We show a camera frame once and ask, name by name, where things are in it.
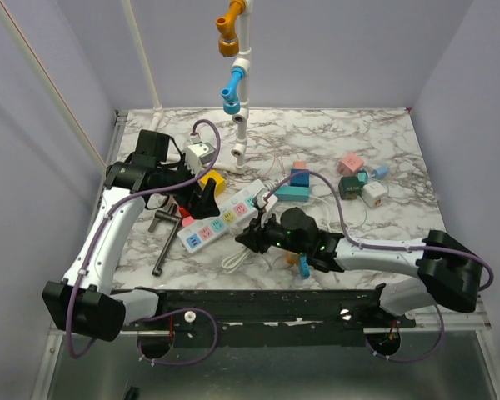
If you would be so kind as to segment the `dark green tiger cube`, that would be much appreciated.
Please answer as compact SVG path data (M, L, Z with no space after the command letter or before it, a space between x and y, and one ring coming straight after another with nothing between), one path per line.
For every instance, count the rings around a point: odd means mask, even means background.
M363 185L357 176L342 177L337 186L342 200L353 200L363 193Z

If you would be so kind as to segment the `yellow cube socket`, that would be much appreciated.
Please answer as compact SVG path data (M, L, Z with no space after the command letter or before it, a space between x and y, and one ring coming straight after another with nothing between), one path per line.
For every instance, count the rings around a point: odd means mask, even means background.
M199 183L202 189L206 187L208 181L212 179L215 182L214 196L218 197L226 190L226 180L225 178L216 171L210 171L208 174L204 175Z

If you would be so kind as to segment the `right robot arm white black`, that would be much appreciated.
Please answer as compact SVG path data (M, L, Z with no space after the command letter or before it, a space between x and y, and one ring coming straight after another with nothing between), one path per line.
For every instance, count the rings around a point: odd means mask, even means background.
M379 288L379 298L367 305L368 320L379 327L396 316L440 305L472 313L477 306L483 272L479 257L444 231L408 241L365 240L318 227L298 207L267 221L255 217L235 237L254 253L281 248L298 253L321 272L370 270L403 275L401 282Z

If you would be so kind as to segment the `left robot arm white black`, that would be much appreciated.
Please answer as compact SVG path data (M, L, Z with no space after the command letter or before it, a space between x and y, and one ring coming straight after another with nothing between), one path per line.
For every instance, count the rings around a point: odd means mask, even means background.
M111 342L121 329L141 320L148 328L161 328L167 307L152 289L136 288L114 294L113 275L137 218L153 194L173 198L195 219L216 217L216 183L204 167L215 162L218 145L191 142L176 162L168 161L173 137L142 130L127 158L110 165L102 186L102 200L86 241L60 282L47 282L42 298L57 328Z

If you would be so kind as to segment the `pink cube socket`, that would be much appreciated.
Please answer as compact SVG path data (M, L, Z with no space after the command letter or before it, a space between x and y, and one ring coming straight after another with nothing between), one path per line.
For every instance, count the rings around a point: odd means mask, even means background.
M337 172L343 176L353 176L364 166L364 161L355 153L350 152L342 157L337 165Z

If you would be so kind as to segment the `red cube socket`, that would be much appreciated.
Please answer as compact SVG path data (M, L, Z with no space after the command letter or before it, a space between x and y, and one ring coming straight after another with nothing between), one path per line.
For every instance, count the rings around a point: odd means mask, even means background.
M185 207L183 207L181 205L177 205L177 210L178 210L181 218L187 218L187 217L191 216L190 212Z

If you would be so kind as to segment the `small light blue plug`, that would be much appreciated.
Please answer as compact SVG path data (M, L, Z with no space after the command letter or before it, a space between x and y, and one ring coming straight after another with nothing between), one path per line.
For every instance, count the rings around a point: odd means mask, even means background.
M388 176L389 173L390 173L389 167L387 166L377 167L372 170L371 178L378 181L382 181Z

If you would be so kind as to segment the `pink plug adapter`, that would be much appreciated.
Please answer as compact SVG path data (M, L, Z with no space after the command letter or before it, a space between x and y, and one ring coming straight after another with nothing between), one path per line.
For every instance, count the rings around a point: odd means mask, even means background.
M187 226L189 226L189 225L191 225L192 223L194 223L194 219L191 216L185 217L182 220L182 226L184 228L187 227Z

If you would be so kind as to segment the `light blue plug adapter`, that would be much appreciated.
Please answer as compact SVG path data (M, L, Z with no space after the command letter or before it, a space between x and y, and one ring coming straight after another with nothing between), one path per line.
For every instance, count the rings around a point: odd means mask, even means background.
M308 279L311 276L311 268L306 255L301 255L298 259L298 271L302 280Z

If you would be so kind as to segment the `teal cube plug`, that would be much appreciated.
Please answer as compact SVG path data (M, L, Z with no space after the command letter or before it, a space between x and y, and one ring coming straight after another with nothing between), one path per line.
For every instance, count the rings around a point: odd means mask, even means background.
M362 185L368 183L368 173L364 170L357 173L357 178Z

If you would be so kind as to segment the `white tiger cube socket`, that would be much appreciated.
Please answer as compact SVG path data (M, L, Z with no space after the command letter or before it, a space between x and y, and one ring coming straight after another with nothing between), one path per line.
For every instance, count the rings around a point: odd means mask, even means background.
M371 181L363 186L361 197L370 208L376 208L387 195L388 188L384 184Z

